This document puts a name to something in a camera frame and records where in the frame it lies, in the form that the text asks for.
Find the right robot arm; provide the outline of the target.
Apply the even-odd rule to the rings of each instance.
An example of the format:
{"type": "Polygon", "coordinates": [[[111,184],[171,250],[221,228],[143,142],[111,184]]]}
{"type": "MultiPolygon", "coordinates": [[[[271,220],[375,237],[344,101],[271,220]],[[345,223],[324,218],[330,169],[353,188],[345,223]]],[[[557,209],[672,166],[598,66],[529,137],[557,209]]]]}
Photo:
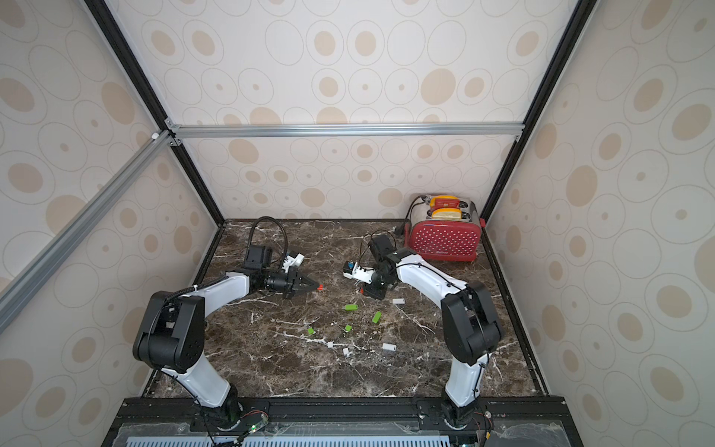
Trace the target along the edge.
{"type": "Polygon", "coordinates": [[[344,264],[344,276],[362,284],[361,293],[382,300],[399,284],[413,287],[441,311],[443,338],[452,354],[442,398],[445,423],[467,426],[477,410],[480,387],[504,331],[493,298],[481,282],[467,283],[432,266],[409,248],[380,235],[368,243],[374,266],[344,264]]]}

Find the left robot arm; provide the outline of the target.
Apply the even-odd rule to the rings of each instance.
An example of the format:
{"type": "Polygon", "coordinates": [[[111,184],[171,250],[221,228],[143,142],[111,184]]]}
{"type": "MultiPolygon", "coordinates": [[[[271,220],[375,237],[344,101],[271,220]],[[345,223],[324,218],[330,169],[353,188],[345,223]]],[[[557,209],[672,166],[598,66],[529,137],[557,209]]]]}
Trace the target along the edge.
{"type": "Polygon", "coordinates": [[[272,250],[251,246],[244,264],[204,285],[155,292],[132,347],[134,359],[178,381],[198,404],[208,424],[221,431],[239,426],[244,407],[236,387],[222,378],[205,355],[205,320],[215,311],[257,292],[285,299],[310,294],[322,285],[299,270],[300,253],[271,266],[272,250]]]}

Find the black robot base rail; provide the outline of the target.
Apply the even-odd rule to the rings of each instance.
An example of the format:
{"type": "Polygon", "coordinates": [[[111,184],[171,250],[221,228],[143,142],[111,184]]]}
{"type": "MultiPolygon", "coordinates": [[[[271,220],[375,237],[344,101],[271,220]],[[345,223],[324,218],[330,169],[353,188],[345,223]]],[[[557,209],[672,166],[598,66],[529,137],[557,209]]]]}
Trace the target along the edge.
{"type": "Polygon", "coordinates": [[[451,427],[438,398],[244,399],[231,430],[189,399],[125,400],[105,446],[580,446],[559,397],[482,398],[451,427]]]}

